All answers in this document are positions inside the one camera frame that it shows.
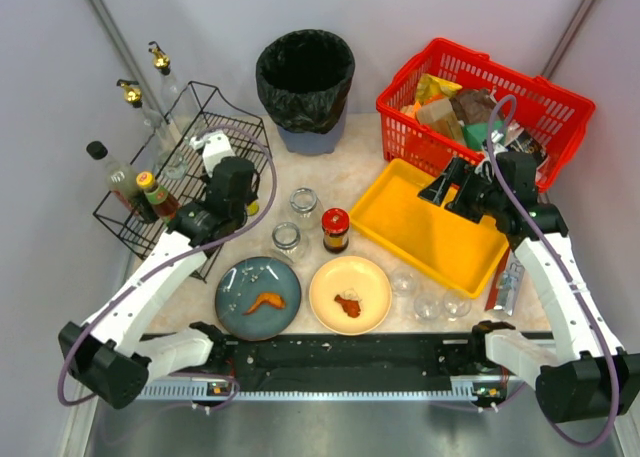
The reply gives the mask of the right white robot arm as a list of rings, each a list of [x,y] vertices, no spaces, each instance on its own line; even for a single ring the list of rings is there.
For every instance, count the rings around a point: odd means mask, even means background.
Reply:
[[[538,199],[529,153],[495,151],[480,164],[452,158],[421,199],[479,223],[494,219],[531,277],[551,326],[554,350],[504,322],[472,330],[475,358],[502,366],[534,389],[554,424],[626,414],[639,395],[639,356],[628,352],[598,311],[558,208]]]

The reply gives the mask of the small yellow seasoning bottle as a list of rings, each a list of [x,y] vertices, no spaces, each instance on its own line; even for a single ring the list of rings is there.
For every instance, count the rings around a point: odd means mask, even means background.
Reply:
[[[246,213],[249,217],[256,215],[260,210],[260,206],[257,200],[253,201],[246,206]]]

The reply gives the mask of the red-brown sauce bottle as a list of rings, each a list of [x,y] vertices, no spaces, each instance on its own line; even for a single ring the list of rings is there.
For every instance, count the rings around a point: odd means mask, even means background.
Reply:
[[[140,172],[136,176],[136,184],[144,193],[155,214],[168,224],[180,208],[177,198],[151,172]]]

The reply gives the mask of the gold-capped glass bottle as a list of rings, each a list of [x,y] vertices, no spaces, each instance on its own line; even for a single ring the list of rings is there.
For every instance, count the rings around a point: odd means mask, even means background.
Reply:
[[[153,66],[160,76],[160,94],[175,129],[186,143],[201,130],[201,106],[191,86],[177,77],[171,59],[156,41],[148,43]]]
[[[181,181],[187,173],[187,161],[181,151],[176,149],[175,134],[165,118],[144,103],[137,81],[118,79],[116,86],[122,89],[127,104],[140,112],[142,122],[151,134],[148,145],[153,156],[154,173],[171,181]]]

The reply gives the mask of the black-capped dark sauce bottle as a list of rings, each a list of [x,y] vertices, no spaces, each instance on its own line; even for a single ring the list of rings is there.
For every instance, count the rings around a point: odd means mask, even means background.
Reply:
[[[90,142],[86,151],[91,158],[103,165],[109,191],[133,212],[139,221],[152,222],[155,214],[146,208],[148,202],[136,183],[133,168],[118,161],[101,141]]]

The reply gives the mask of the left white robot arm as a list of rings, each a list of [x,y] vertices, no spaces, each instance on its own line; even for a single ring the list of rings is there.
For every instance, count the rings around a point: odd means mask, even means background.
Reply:
[[[167,300],[209,251],[255,227],[240,221],[230,231],[209,225],[212,213],[192,202],[179,209],[149,257],[118,293],[82,325],[67,323],[58,334],[64,357],[58,378],[59,402],[72,406],[64,392],[72,376],[114,409],[133,402],[160,378],[206,362],[214,340],[197,325],[151,340],[144,331]]]

